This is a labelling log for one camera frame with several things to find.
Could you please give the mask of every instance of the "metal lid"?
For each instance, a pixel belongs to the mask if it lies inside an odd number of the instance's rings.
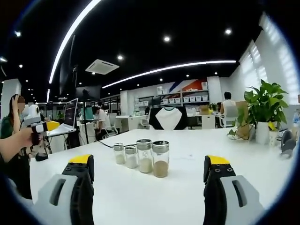
[[[113,145],[113,150],[115,151],[122,151],[124,149],[124,145],[122,143],[115,143]]]
[[[156,141],[153,142],[153,151],[156,153],[165,153],[169,150],[169,142],[167,141]]]
[[[149,150],[152,147],[150,139],[140,139],[136,141],[136,148],[139,150]]]
[[[128,155],[136,154],[136,147],[135,146],[126,146],[125,153]]]

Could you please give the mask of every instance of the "monitor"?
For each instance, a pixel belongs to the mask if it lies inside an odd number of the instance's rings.
[[[67,102],[65,109],[65,122],[64,124],[75,127],[76,110],[78,99]]]
[[[81,115],[82,115],[82,119],[84,119],[83,118],[83,116],[84,116],[83,108],[81,109]],[[93,120],[94,119],[92,107],[86,107],[85,108],[85,119],[86,120]]]
[[[76,97],[83,102],[99,101],[101,85],[76,88]]]

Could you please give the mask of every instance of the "spice jar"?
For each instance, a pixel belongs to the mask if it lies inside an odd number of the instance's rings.
[[[152,141],[150,139],[140,139],[136,142],[136,148],[140,172],[152,172]]]
[[[126,166],[130,169],[137,168],[137,153],[135,146],[125,147]]]
[[[153,142],[153,173],[162,178],[168,175],[169,169],[169,142]]]
[[[116,143],[113,145],[113,151],[116,157],[117,164],[124,164],[125,163],[125,151],[124,145],[122,143]]]

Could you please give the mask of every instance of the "white table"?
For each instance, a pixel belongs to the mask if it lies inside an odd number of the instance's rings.
[[[102,225],[199,225],[203,223],[204,156],[225,157],[235,173],[243,175],[260,193],[267,208],[280,196],[293,169],[290,160],[279,158],[279,149],[242,140],[229,140],[228,129],[133,130],[105,139],[108,145],[135,143],[140,138],[170,142],[170,167],[166,178],[143,174],[115,163],[113,150],[95,142],[31,160],[32,198],[55,174],[62,173],[69,159],[90,153],[95,159],[93,216]]]
[[[116,116],[116,127],[121,128],[121,132],[138,129],[142,119],[146,119],[147,115],[143,116]]]

